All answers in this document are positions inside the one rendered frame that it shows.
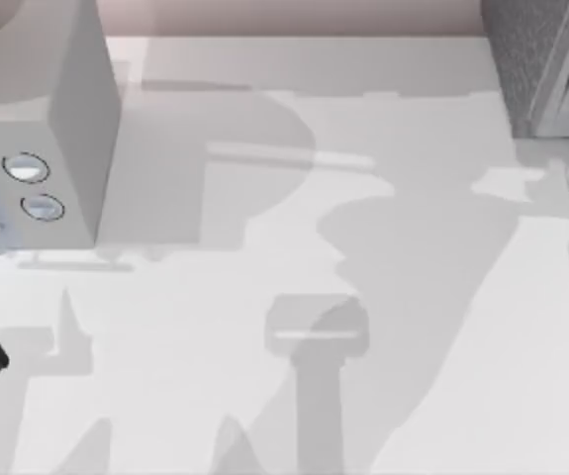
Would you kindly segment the pale microwave oven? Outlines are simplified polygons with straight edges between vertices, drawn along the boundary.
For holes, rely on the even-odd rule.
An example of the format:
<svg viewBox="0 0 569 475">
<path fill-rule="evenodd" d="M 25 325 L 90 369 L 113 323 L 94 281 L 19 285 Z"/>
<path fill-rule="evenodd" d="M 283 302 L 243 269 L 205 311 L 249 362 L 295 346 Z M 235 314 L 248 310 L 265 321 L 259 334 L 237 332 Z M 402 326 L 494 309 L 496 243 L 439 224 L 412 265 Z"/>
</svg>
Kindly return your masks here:
<svg viewBox="0 0 569 475">
<path fill-rule="evenodd" d="M 122 102 L 97 0 L 0 0 L 0 251 L 95 244 Z M 40 156 L 50 176 L 14 180 L 4 156 Z M 64 216 L 27 216 L 24 197 L 49 194 Z"/>
</svg>

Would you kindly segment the grey cabinet with dark inside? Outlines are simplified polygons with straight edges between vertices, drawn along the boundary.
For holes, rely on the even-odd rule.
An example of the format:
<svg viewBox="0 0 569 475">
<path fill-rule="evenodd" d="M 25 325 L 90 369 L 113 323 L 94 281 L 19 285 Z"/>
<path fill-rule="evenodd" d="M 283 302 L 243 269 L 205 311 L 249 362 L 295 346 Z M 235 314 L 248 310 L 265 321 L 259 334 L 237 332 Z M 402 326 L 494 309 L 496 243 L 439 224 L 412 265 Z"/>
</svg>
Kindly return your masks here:
<svg viewBox="0 0 569 475">
<path fill-rule="evenodd" d="M 513 136 L 569 139 L 569 0 L 480 0 Z"/>
</svg>

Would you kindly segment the large round microwave knob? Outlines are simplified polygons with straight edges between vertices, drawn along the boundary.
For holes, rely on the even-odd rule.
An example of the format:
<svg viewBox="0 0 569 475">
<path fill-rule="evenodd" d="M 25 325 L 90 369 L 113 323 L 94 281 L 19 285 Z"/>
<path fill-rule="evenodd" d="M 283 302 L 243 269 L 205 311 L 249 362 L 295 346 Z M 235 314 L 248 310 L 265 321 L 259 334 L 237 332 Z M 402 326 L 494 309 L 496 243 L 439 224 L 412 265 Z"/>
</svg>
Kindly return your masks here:
<svg viewBox="0 0 569 475">
<path fill-rule="evenodd" d="M 29 152 L 4 156 L 1 164 L 8 176 L 21 183 L 38 184 L 50 176 L 48 164 L 40 156 Z"/>
</svg>

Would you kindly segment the small round microwave knob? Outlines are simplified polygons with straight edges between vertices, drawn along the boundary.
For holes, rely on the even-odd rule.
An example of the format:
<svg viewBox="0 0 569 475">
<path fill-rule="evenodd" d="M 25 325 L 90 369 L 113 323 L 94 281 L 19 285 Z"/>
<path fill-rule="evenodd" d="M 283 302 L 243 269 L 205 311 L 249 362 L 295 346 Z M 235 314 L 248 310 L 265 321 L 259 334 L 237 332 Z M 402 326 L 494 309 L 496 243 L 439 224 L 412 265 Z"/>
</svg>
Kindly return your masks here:
<svg viewBox="0 0 569 475">
<path fill-rule="evenodd" d="M 49 194 L 24 197 L 20 205 L 27 216 L 40 222 L 55 222 L 65 214 L 62 202 Z"/>
</svg>

